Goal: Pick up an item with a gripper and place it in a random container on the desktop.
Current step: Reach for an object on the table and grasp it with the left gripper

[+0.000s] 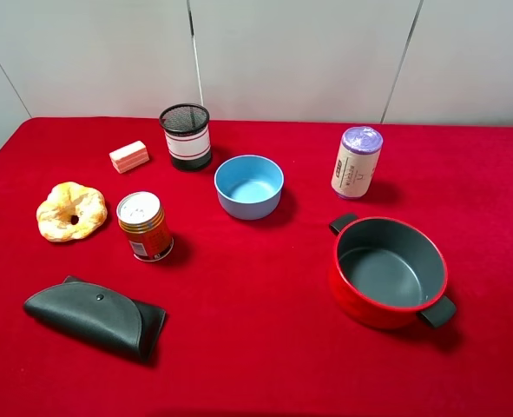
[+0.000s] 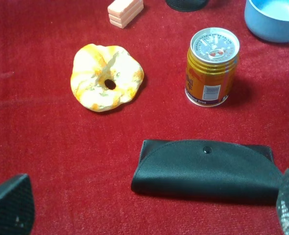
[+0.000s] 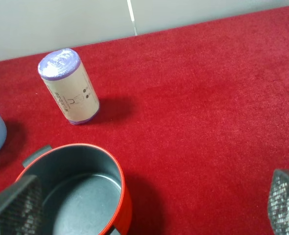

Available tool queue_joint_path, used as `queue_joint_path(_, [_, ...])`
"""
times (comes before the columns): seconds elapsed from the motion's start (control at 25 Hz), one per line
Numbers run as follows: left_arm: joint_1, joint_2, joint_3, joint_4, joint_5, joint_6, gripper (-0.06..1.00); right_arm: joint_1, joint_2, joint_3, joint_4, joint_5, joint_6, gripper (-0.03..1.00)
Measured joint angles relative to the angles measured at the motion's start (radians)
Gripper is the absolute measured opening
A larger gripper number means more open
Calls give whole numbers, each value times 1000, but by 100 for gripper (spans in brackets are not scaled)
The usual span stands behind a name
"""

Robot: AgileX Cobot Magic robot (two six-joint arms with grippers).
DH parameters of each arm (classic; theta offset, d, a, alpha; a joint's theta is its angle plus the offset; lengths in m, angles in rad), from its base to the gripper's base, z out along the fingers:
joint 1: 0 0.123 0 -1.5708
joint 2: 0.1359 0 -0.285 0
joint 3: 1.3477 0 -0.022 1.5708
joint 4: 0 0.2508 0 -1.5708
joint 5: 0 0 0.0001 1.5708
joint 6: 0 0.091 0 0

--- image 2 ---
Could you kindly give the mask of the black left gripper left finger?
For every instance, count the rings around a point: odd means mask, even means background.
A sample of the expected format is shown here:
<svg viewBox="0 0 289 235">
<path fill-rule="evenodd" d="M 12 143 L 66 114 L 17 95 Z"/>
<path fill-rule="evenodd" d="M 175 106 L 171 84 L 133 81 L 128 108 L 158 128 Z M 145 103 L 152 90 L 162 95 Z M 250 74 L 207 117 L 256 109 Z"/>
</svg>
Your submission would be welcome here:
<svg viewBox="0 0 289 235">
<path fill-rule="evenodd" d="M 0 235 L 29 235 L 35 221 L 35 204 L 28 174 L 0 184 Z"/>
</svg>

